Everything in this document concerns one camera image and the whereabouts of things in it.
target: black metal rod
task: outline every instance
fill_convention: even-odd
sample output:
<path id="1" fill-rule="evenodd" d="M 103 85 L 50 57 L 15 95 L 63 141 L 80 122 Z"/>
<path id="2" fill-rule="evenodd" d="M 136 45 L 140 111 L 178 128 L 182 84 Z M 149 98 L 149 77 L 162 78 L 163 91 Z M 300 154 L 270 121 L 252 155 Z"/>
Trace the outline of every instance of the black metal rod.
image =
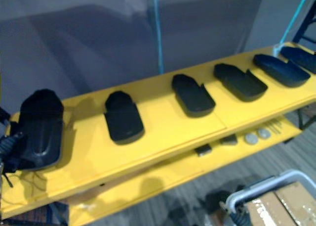
<path id="1" fill-rule="evenodd" d="M 298 43 L 300 41 L 300 39 L 303 37 L 308 26 L 314 20 L 315 11 L 316 11 L 316 0 L 314 1 L 310 11 L 307 13 L 303 23 L 301 24 L 300 28 L 298 29 L 297 33 L 295 34 L 295 36 L 292 40 L 293 42 Z"/>

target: metal frame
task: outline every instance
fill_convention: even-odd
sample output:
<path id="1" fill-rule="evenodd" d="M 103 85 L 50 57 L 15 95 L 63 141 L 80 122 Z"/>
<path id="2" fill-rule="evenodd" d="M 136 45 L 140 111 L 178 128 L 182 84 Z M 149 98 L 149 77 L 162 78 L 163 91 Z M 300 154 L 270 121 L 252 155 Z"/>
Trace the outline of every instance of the metal frame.
<path id="1" fill-rule="evenodd" d="M 316 0 L 314 1 L 310 11 L 307 13 L 302 25 L 300 26 L 297 33 L 295 34 L 292 40 L 293 42 L 299 43 L 301 39 L 304 39 L 308 42 L 316 44 L 316 39 L 313 39 L 304 35 L 308 26 L 316 22 L 315 16 L 316 16 Z"/>

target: gray carpet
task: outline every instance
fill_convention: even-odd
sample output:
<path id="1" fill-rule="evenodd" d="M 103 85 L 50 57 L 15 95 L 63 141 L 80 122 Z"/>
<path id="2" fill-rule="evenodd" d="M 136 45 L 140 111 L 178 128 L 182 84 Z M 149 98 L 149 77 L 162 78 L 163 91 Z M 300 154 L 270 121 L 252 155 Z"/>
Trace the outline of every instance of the gray carpet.
<path id="1" fill-rule="evenodd" d="M 294 113 L 286 115 L 297 123 Z M 238 185 L 298 169 L 316 181 L 316 123 L 288 144 L 280 143 L 180 185 L 156 197 L 96 221 L 90 226 L 199 226 L 217 204 L 219 190 L 235 191 Z"/>

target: gray wall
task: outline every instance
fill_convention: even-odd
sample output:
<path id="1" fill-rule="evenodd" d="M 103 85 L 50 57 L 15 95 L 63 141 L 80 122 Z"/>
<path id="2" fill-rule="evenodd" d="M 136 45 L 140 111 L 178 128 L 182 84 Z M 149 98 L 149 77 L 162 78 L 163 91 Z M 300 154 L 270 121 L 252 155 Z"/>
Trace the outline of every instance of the gray wall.
<path id="1" fill-rule="evenodd" d="M 299 1 L 159 0 L 165 71 L 278 43 Z M 42 88 L 67 98 L 157 75 L 152 5 L 0 0 L 1 106 L 15 112 Z"/>

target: cable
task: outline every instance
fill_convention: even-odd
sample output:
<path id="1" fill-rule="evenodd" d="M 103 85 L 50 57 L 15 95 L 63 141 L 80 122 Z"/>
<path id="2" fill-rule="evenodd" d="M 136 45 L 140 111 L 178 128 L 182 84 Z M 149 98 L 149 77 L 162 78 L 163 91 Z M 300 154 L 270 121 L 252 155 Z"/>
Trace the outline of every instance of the cable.
<path id="1" fill-rule="evenodd" d="M 294 15 L 293 15 L 291 21 L 290 21 L 290 23 L 288 24 L 288 26 L 287 26 L 287 28 L 286 28 L 284 34 L 283 34 L 283 37 L 281 38 L 281 40 L 280 40 L 280 42 L 279 42 L 280 44 L 283 44 L 283 43 L 284 43 L 284 40 L 285 40 L 286 36 L 288 35 L 288 33 L 289 33 L 291 27 L 293 26 L 293 24 L 294 24 L 294 22 L 295 22 L 295 20 L 296 20 L 296 18 L 297 18 L 297 16 L 298 16 L 298 14 L 300 13 L 300 11 L 301 11 L 302 6 L 303 6 L 304 3 L 305 3 L 305 0 L 301 0 L 300 4 L 298 5 L 298 7 L 297 7 L 297 9 L 296 9 L 296 11 L 295 11 L 295 13 L 294 13 Z"/>
<path id="2" fill-rule="evenodd" d="M 157 33 L 157 43 L 158 43 L 158 67 L 159 67 L 159 74 L 163 74 L 164 67 L 163 67 L 162 39 L 161 39 L 161 26 L 160 26 L 160 18 L 159 18 L 158 0 L 154 0 L 154 10 L 155 10 L 156 33 Z"/>

